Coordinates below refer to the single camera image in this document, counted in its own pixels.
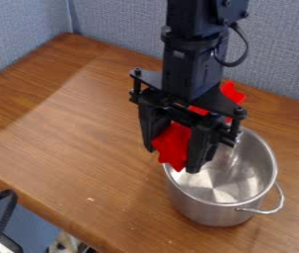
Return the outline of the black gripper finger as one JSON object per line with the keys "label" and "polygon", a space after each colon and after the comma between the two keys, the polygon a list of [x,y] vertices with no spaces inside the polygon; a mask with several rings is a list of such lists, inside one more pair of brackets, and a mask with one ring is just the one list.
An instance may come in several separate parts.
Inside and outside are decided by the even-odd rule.
{"label": "black gripper finger", "polygon": [[221,137],[221,127],[193,126],[187,149],[185,172],[196,174],[213,159]]}
{"label": "black gripper finger", "polygon": [[139,119],[144,147],[148,152],[153,152],[151,142],[169,126],[171,119],[167,111],[144,99],[139,100]]}

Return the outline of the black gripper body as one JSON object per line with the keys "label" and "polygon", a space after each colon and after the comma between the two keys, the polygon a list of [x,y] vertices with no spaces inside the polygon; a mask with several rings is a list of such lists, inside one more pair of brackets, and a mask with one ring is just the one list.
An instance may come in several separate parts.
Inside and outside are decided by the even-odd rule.
{"label": "black gripper body", "polygon": [[233,65],[224,60],[228,36],[185,39],[165,35],[161,40],[163,68],[131,71],[129,101],[139,106],[139,100],[147,100],[185,127],[220,126],[219,143],[232,146],[247,111],[220,91],[223,69]]}

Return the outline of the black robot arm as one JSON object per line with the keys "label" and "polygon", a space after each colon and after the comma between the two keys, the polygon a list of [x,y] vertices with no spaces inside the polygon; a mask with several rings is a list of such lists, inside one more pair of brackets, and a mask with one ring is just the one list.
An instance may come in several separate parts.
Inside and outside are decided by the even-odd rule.
{"label": "black robot arm", "polygon": [[241,35],[239,20],[249,0],[167,0],[161,28],[160,71],[131,71],[129,101],[137,105],[143,142],[153,152],[156,138],[173,124],[189,130],[185,162],[171,167],[196,174],[219,145],[237,143],[247,111],[220,90],[223,69],[244,62],[227,61],[229,32]]}

